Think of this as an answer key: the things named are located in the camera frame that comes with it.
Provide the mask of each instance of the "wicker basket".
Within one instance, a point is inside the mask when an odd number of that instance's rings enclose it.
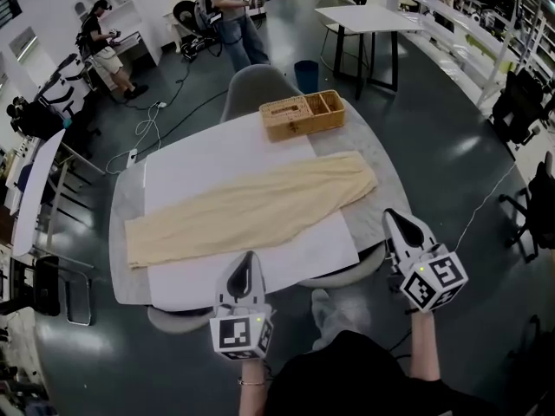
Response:
[[[345,107],[333,90],[265,103],[260,113],[272,142],[342,127],[345,122]]]

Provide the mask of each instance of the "white paper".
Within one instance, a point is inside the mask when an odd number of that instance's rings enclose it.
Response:
[[[316,157],[309,140],[270,143],[259,113],[207,129],[147,158],[145,214],[192,198],[239,176]],[[289,287],[359,262],[353,239],[338,211],[290,242],[254,249],[268,292]],[[216,282],[243,251],[149,267],[154,307],[181,311],[214,304]]]

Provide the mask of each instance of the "blue trash bin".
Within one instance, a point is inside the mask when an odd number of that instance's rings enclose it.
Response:
[[[318,63],[302,60],[295,63],[297,86],[305,94],[318,92]]]

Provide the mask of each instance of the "gray chair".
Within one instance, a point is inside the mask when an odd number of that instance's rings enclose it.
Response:
[[[150,323],[158,330],[170,335],[190,333],[205,326],[215,316],[212,309],[168,313],[155,307],[148,307],[147,315]]]
[[[279,69],[270,65],[251,65],[233,76],[219,123],[255,113],[264,103],[297,95],[303,93]]]
[[[350,6],[354,4],[353,2],[349,1],[349,0],[320,0],[317,5],[316,8],[335,8],[338,6]],[[326,17],[323,14],[320,14],[319,12],[317,12],[317,17],[318,20],[320,21],[320,23],[326,28],[326,37],[323,39],[323,45],[322,45],[322,50],[320,51],[320,61],[322,61],[323,65],[329,69],[330,71],[333,71],[333,67],[330,66],[325,59],[323,58],[323,50],[326,47],[326,42],[328,41],[328,35],[330,34],[330,32],[333,32],[336,36],[339,33],[339,23],[335,23],[333,20],[330,20],[328,17]],[[357,34],[356,32],[352,32],[348,29],[345,29],[345,37],[351,37],[351,36],[359,36],[360,34]],[[345,49],[343,49],[343,55],[341,57],[341,64],[343,65],[343,58],[346,55],[350,55],[351,57],[354,57],[355,59],[358,60],[358,57],[356,57],[356,55],[353,55],[349,52],[345,52]],[[366,62],[362,61],[362,65],[368,69],[368,54],[366,53],[366,45],[364,45],[364,56],[366,57]]]
[[[362,280],[364,277],[370,276],[376,272],[382,265],[386,256],[385,243],[381,242],[376,245],[374,250],[367,254],[361,262],[347,270],[339,270],[338,272],[328,274],[327,276],[314,277],[299,282],[307,288],[341,288],[351,285]]]

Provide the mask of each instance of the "gray floor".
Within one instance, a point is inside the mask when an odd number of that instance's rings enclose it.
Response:
[[[273,64],[290,78],[298,60],[318,60],[325,32],[313,10],[317,2],[268,3],[268,19],[259,32]],[[334,40],[324,52],[330,61]],[[400,44],[397,95],[366,87],[355,101],[353,86],[335,81],[324,67],[321,89],[337,89],[366,119],[393,160],[414,214],[453,248],[473,209],[513,162],[459,88],[407,39],[401,37]],[[388,46],[388,38],[378,36],[376,70],[384,78],[389,77]],[[349,59],[346,62],[347,68],[354,64]],[[185,73],[186,64],[173,52],[166,54],[159,67],[135,76],[151,86],[136,104],[168,102],[177,88],[175,81]],[[160,113],[161,132],[226,89],[231,77],[226,56],[217,59],[202,53],[191,65],[191,74],[174,104]],[[164,145],[218,123],[224,102],[221,96],[202,107],[164,140]],[[130,148],[136,142],[135,125],[144,119],[145,112],[104,101],[98,113],[103,135],[95,142],[95,162],[104,166],[109,157]],[[148,142],[153,140],[152,133]],[[125,159],[118,163],[125,165]],[[108,262],[114,182],[114,176],[106,177],[84,189],[85,198],[95,206],[90,216],[63,205],[80,214],[90,227],[62,217],[57,248],[93,263],[98,272],[94,326],[72,326],[63,316],[37,319],[39,354],[53,402],[61,415],[236,414],[238,365],[222,361],[212,352],[207,327],[189,335],[165,335],[149,324],[146,308],[115,301]],[[452,304],[436,314],[446,383],[505,409],[507,352],[518,345],[530,315],[538,314],[547,327],[554,323],[555,282],[549,254],[542,251],[536,261],[526,265],[518,247],[507,250],[503,246],[513,231],[512,214],[500,207],[496,196],[514,194],[523,185],[513,169],[476,215],[458,251],[470,282]],[[409,326],[404,304],[388,292],[388,273],[384,264],[371,278],[331,292],[356,319],[369,322],[367,334],[384,347],[398,341]],[[289,288],[271,295],[270,301],[277,314],[269,362],[277,372],[292,356],[310,350],[317,330],[310,316],[310,290]],[[396,353],[408,351],[405,343]]]

